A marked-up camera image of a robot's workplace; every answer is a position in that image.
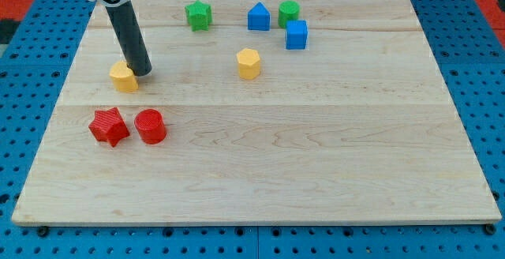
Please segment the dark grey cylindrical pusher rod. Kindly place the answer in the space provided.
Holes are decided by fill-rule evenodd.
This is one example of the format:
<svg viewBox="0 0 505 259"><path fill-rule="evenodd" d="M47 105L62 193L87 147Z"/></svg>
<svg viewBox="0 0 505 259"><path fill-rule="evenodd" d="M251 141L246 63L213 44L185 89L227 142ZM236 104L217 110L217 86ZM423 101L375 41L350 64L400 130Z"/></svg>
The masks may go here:
<svg viewBox="0 0 505 259"><path fill-rule="evenodd" d="M106 8L127 66L137 77L152 71L152 64L131 2Z"/></svg>

